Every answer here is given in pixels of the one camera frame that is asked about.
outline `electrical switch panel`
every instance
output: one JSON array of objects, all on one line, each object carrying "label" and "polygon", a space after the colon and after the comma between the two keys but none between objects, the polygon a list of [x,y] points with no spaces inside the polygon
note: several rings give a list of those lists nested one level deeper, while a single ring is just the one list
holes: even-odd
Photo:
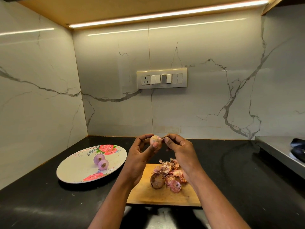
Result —
[{"label": "electrical switch panel", "polygon": [[187,87],[187,69],[137,72],[138,89]]}]

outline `black countertop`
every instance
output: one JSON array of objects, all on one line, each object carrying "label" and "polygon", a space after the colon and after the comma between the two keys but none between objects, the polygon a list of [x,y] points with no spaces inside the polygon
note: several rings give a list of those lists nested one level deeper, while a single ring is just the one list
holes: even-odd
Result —
[{"label": "black countertop", "polygon": [[[0,228],[87,228],[121,169],[97,181],[66,184],[56,177],[57,166],[87,147],[115,144],[128,151],[133,141],[86,137],[0,190]],[[252,141],[190,141],[206,173],[251,228],[305,228],[304,179]],[[174,153],[163,146],[150,163],[170,157]],[[121,228],[205,228],[204,223],[199,208],[131,205]]]}]

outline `human hand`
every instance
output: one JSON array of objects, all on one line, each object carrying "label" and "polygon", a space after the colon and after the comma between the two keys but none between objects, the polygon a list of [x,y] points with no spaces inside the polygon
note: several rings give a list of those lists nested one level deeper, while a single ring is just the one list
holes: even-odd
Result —
[{"label": "human hand", "polygon": [[129,149],[124,167],[118,179],[130,184],[131,188],[139,183],[147,162],[159,151],[158,142],[154,142],[142,152],[144,146],[149,144],[152,136],[153,134],[145,134],[137,137]]},{"label": "human hand", "polygon": [[186,179],[192,170],[202,169],[192,142],[177,134],[167,134],[164,142],[175,152],[178,163],[187,174]]}]

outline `wooden cutting board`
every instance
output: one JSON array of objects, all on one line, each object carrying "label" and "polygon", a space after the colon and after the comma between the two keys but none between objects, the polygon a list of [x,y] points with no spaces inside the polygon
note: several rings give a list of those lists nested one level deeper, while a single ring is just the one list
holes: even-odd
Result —
[{"label": "wooden cutting board", "polygon": [[176,206],[201,206],[199,199],[190,184],[183,185],[179,193],[174,193],[164,185],[155,190],[150,184],[152,171],[159,164],[147,164],[143,176],[136,185],[127,200],[132,204],[157,204]]}]

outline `plate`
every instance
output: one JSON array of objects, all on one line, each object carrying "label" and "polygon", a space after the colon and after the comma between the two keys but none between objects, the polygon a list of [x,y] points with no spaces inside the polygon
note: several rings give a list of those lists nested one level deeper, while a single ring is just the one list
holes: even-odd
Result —
[{"label": "plate", "polygon": [[[93,162],[96,154],[104,154],[109,166],[100,170]],[[127,157],[127,152],[117,145],[97,145],[70,155],[63,160],[56,170],[57,177],[67,183],[91,182],[116,171]]]}]

